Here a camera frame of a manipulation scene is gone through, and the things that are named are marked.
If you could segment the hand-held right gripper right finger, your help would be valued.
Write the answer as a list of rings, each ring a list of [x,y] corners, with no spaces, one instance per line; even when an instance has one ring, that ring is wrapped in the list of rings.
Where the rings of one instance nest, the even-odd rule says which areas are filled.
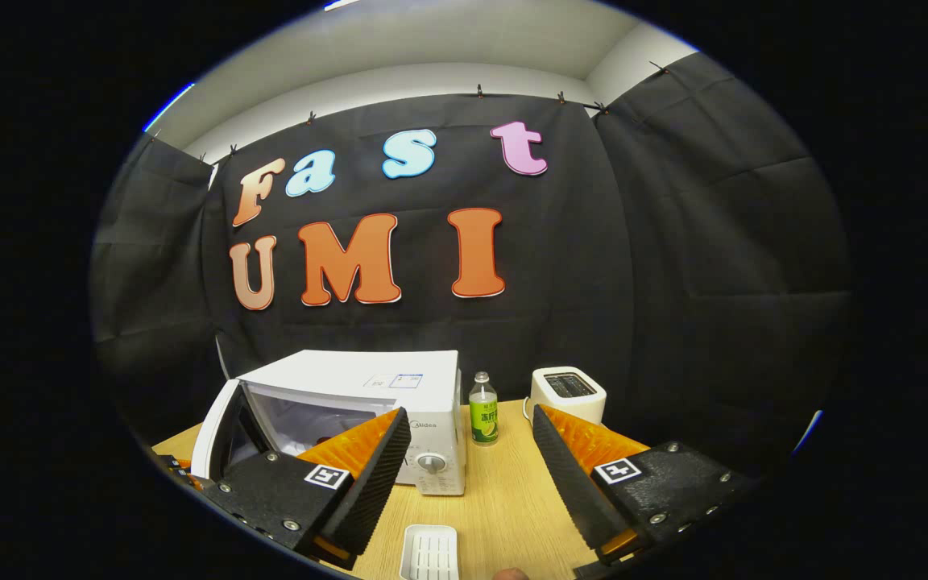
[[[692,445],[641,444],[548,405],[532,408],[532,436],[572,524],[605,566],[680,542],[757,485]]]

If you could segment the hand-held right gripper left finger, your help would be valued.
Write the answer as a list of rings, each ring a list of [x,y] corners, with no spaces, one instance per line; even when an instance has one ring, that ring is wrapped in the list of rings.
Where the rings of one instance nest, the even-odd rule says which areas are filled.
[[[411,440],[408,412],[394,408],[302,455],[268,450],[199,479],[211,503],[266,539],[351,570]]]

